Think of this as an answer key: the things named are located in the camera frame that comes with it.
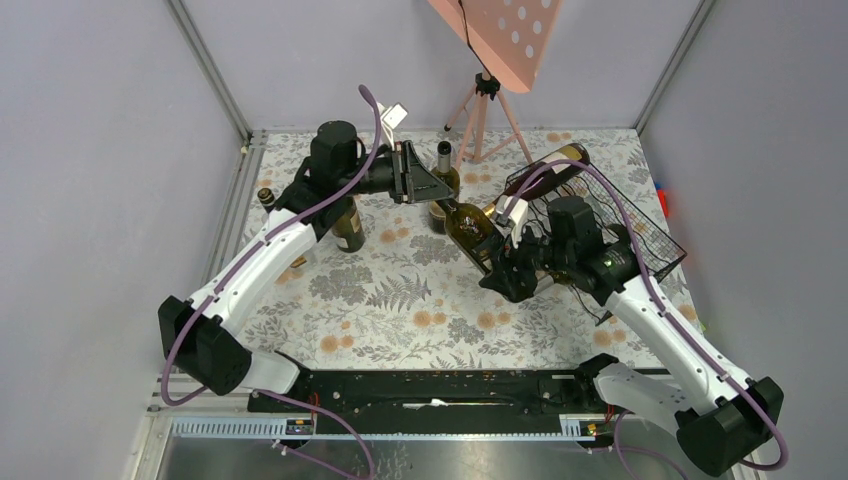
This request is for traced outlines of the green wine bottle grey cap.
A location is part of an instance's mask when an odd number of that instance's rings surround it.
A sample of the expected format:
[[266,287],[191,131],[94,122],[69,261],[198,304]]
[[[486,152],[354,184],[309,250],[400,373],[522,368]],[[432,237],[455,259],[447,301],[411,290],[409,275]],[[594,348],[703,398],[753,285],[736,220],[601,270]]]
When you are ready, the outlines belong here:
[[482,272],[492,272],[492,255],[502,246],[504,237],[477,206],[453,198],[437,201],[445,214],[446,234]]

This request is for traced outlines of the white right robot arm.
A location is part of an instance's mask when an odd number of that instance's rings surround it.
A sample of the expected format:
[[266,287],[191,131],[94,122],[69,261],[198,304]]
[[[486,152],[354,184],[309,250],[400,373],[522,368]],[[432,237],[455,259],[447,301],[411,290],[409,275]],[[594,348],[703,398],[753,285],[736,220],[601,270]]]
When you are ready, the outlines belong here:
[[573,386],[575,402],[597,412],[608,403],[637,414],[672,434],[689,460],[712,476],[774,441],[774,471],[786,466],[789,449],[777,426],[784,394],[771,378],[754,379],[710,344],[661,291],[649,274],[628,223],[614,224],[606,239],[589,203],[577,196],[552,200],[536,233],[527,203],[501,197],[482,214],[482,286],[519,302],[529,298],[538,272],[561,274],[623,321],[673,377],[650,379],[614,360],[592,359],[589,375]]

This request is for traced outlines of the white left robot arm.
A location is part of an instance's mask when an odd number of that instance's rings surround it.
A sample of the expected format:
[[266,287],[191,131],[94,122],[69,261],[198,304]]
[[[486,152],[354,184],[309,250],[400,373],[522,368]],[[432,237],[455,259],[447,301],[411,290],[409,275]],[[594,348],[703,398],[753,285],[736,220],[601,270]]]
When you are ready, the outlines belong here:
[[218,274],[182,300],[158,309],[168,368],[178,367],[217,395],[237,388],[271,391],[288,411],[309,401],[310,385],[293,360],[250,349],[237,336],[268,287],[326,236],[356,195],[387,194],[398,204],[442,200],[454,190],[425,167],[411,141],[377,138],[365,148],[356,128],[322,124],[290,185],[267,207],[265,223]]

